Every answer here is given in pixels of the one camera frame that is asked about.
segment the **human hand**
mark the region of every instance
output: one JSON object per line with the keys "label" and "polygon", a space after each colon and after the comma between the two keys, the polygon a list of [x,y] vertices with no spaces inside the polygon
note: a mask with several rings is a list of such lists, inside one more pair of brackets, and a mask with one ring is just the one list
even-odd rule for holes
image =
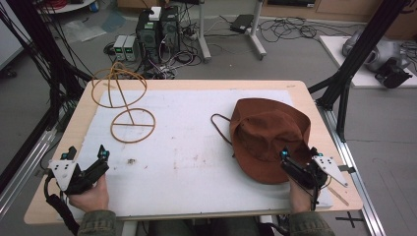
{"label": "human hand", "polygon": [[289,198],[291,213],[299,213],[311,210],[313,190],[305,190],[291,177],[289,179]]}
{"label": "human hand", "polygon": [[83,210],[85,213],[95,210],[108,209],[108,192],[105,174],[98,180],[97,184],[91,189],[80,195],[70,195],[70,204]]}

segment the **hat string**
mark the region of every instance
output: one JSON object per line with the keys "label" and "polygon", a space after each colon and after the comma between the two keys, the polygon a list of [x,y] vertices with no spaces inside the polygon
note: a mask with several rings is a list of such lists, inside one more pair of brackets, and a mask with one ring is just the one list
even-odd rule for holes
{"label": "hat string", "polygon": [[226,142],[228,142],[230,145],[232,145],[232,143],[231,143],[229,140],[227,140],[227,138],[223,135],[223,133],[221,133],[220,129],[218,129],[217,125],[215,124],[214,120],[212,119],[214,116],[219,116],[219,117],[223,118],[224,120],[226,120],[226,121],[228,121],[228,122],[230,122],[230,119],[229,119],[229,118],[227,118],[227,117],[225,117],[225,116],[223,116],[223,115],[217,114],[217,113],[213,114],[213,115],[211,116],[211,118],[210,118],[211,123],[213,124],[213,126],[215,127],[215,129],[218,131],[218,133],[221,135],[221,137],[222,137],[222,138],[223,138]]}

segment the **black pole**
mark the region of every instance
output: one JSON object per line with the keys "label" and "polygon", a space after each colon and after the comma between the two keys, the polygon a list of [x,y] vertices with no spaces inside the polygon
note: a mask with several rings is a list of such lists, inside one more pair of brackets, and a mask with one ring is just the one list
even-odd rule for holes
{"label": "black pole", "polygon": [[339,70],[330,78],[309,88],[309,92],[313,93],[327,87],[323,96],[316,101],[318,106],[327,110],[332,110],[340,97],[336,131],[343,142],[347,100],[353,76],[398,17],[406,2],[407,0],[384,0]]}

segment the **brown hat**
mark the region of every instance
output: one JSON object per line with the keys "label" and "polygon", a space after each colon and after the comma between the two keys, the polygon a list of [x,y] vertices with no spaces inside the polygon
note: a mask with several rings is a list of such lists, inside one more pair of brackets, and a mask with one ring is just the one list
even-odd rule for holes
{"label": "brown hat", "polygon": [[309,162],[310,125],[309,117],[282,102],[238,100],[230,120],[230,137],[240,167],[264,184],[288,181],[279,154],[288,147],[291,158],[301,165]]}

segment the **sleeve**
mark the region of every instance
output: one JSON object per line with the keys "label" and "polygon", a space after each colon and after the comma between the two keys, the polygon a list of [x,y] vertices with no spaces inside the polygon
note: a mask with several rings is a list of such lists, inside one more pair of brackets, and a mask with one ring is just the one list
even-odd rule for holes
{"label": "sleeve", "polygon": [[84,215],[78,236],[115,236],[116,214],[110,210],[96,210]]}
{"label": "sleeve", "polygon": [[289,231],[291,236],[334,235],[326,221],[315,211],[291,214],[289,216]]}

